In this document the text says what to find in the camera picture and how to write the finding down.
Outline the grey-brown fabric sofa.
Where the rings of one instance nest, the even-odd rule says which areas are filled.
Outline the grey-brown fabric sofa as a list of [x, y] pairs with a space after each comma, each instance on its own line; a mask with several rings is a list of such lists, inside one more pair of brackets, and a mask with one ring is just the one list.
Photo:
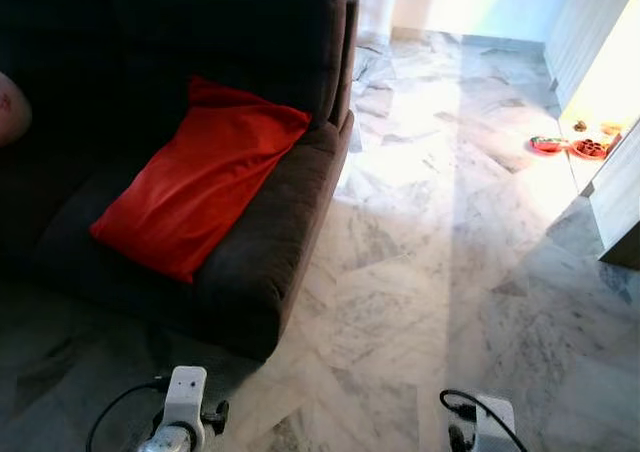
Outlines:
[[[355, 117], [356, 0], [0, 0], [0, 72], [32, 106], [0, 147], [0, 283], [28, 284], [265, 360], [288, 323]], [[192, 283], [90, 227], [188, 109], [189, 78], [311, 115]]]

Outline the white wooden cabinet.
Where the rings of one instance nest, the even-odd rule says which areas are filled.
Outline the white wooden cabinet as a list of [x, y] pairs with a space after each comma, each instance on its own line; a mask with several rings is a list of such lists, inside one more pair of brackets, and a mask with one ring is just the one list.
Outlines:
[[[600, 260], [640, 268], [640, 0], [564, 0], [544, 51], [561, 114], [559, 129], [571, 140], [613, 145], [604, 161], [570, 156], [573, 179], [589, 199], [603, 254]], [[589, 132], [571, 126], [585, 120]], [[602, 122], [623, 132], [600, 135]]]

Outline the red pillow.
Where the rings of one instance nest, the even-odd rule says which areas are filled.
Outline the red pillow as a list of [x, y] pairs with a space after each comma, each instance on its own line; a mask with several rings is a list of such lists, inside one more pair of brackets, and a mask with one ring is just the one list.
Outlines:
[[192, 283], [312, 117], [198, 76], [189, 78], [187, 97], [172, 140], [90, 233], [133, 263]]

